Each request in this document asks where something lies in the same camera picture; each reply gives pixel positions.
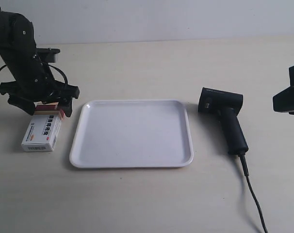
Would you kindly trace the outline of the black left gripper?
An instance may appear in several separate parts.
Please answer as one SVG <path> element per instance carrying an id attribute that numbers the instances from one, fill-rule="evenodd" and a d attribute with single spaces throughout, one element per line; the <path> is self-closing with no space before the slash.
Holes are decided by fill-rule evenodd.
<path id="1" fill-rule="evenodd" d="M 60 102 L 60 108 L 66 117 L 72 114 L 72 99 L 77 99 L 80 90 L 68 83 L 67 76 L 59 68 L 40 62 L 38 77 L 27 74 L 22 79 L 0 84 L 2 95 L 11 95 L 8 103 L 18 107 L 29 115 L 35 112 L 33 102 Z"/>

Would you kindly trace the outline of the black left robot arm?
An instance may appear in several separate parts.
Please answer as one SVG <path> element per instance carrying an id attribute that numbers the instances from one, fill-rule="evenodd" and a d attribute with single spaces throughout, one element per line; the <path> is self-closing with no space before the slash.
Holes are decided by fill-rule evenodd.
<path id="1" fill-rule="evenodd" d="M 58 103 L 67 117 L 72 114 L 72 101 L 80 90 L 70 85 L 66 74 L 53 63 L 60 49 L 38 48 L 33 23 L 19 13 L 0 7 L 0 56 L 14 80 L 0 84 L 0 94 L 8 103 L 33 115 L 36 103 Z"/>

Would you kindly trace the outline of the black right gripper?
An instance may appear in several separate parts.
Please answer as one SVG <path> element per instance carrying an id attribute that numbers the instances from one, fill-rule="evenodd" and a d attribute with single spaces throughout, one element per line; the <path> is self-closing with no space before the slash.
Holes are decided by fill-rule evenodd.
<path id="1" fill-rule="evenodd" d="M 273 110 L 294 115 L 294 66 L 289 67 L 290 87 L 273 96 Z"/>

